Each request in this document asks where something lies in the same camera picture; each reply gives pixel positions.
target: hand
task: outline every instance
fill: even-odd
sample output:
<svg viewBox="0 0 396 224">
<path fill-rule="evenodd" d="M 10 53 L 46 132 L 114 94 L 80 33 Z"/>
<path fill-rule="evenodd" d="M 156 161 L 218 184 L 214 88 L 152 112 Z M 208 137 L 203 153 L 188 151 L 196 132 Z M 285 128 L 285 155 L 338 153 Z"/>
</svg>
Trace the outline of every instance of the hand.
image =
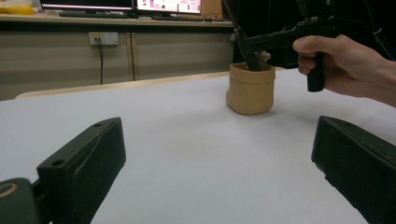
<svg viewBox="0 0 396 224">
<path fill-rule="evenodd" d="M 316 66 L 317 52 L 324 53 L 324 87 L 329 91 L 396 106 L 396 63 L 375 50 L 345 35 L 306 36 L 297 39 L 293 48 L 299 53 L 299 71 L 305 75 Z"/>
</svg>

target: screw hole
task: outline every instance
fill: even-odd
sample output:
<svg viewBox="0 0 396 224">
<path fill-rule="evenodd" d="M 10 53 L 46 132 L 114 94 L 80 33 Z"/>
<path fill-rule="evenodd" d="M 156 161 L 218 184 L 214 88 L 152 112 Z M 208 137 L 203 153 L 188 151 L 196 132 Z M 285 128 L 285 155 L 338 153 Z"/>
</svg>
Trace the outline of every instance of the screw hole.
<svg viewBox="0 0 396 224">
<path fill-rule="evenodd" d="M 7 195 L 13 193 L 17 190 L 18 185 L 15 183 L 7 183 L 4 185 L 0 185 L 0 198 L 6 197 Z"/>
<path fill-rule="evenodd" d="M 52 163 L 52 166 L 60 166 L 60 165 L 62 165 L 62 164 L 64 164 L 64 161 L 58 160 L 58 161 L 53 162 L 53 163 Z"/>
</svg>

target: desk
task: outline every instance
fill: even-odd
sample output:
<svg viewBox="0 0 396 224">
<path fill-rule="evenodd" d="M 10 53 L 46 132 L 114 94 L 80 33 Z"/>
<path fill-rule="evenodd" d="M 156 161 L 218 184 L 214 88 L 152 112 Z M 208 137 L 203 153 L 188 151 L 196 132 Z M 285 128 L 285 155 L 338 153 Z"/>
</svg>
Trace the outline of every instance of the desk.
<svg viewBox="0 0 396 224">
<path fill-rule="evenodd" d="M 270 112 L 225 104 L 227 77 L 0 102 L 0 179 L 35 168 L 90 125 L 121 117 L 127 162 L 92 223 L 361 224 L 310 160 L 318 117 L 355 123 L 396 144 L 395 109 L 306 90 L 276 72 Z"/>
<path fill-rule="evenodd" d="M 138 19 L 66 18 L 58 15 L 0 14 L 0 31 L 28 32 L 134 32 L 134 33 L 225 33 L 233 32 L 230 21 L 152 21 Z"/>
<path fill-rule="evenodd" d="M 44 96 L 44 95 L 53 95 L 53 94 L 63 94 L 63 93 L 76 92 L 76 91 L 98 91 L 98 90 L 107 90 L 107 89 L 131 88 L 131 87 L 147 86 L 154 84 L 163 84 L 167 82 L 196 80 L 196 79 L 203 79 L 210 77 L 227 77 L 228 75 L 229 72 L 219 72 L 219 73 L 208 73 L 208 74 L 190 75 L 190 76 L 182 76 L 182 77 L 163 77 L 163 78 L 154 78 L 154 79 L 132 81 L 132 82 L 121 82 L 121 83 L 111 83 L 111 84 L 94 85 L 94 86 L 86 86 L 86 87 L 64 88 L 64 89 L 48 90 L 48 91 L 29 91 L 18 95 L 16 99 Z"/>
</svg>

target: cardboard cup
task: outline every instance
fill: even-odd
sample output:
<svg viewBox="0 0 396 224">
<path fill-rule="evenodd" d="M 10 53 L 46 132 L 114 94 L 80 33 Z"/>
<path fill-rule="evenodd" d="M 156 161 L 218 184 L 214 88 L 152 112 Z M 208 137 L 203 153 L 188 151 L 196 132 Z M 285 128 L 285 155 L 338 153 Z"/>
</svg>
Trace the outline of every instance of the cardboard cup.
<svg viewBox="0 0 396 224">
<path fill-rule="evenodd" d="M 256 115 L 269 111 L 274 105 L 276 70 L 264 66 L 263 71 L 248 71 L 246 63 L 230 66 L 230 87 L 226 92 L 227 105 L 238 114 Z"/>
</svg>

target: finger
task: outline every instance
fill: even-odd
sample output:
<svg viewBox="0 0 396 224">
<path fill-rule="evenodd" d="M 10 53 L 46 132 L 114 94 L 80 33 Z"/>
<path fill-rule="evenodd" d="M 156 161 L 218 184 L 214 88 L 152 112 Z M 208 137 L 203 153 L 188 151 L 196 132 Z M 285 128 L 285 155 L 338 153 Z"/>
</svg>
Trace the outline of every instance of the finger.
<svg viewBox="0 0 396 224">
<path fill-rule="evenodd" d="M 315 58 L 317 56 L 316 52 L 310 52 L 310 53 L 301 53 L 298 52 L 299 56 L 305 57 L 305 58 Z"/>
<path fill-rule="evenodd" d="M 314 69 L 315 66 L 317 65 L 317 63 L 315 62 L 315 60 L 312 60 L 310 58 L 305 58 L 305 57 L 299 57 L 298 58 L 298 64 L 301 67 L 306 67 L 308 69 Z"/>
<path fill-rule="evenodd" d="M 298 67 L 298 71 L 299 71 L 301 74 L 303 74 L 303 75 L 308 75 L 308 74 L 311 72 L 311 69 L 310 69 L 310 68 L 307 68 L 307 67 L 302 67 L 302 66 L 300 66 L 300 67 Z"/>
<path fill-rule="evenodd" d="M 334 55 L 346 48 L 346 41 L 347 37 L 344 35 L 339 35 L 336 38 L 309 35 L 295 40 L 292 47 L 301 53 L 321 51 Z"/>
</svg>

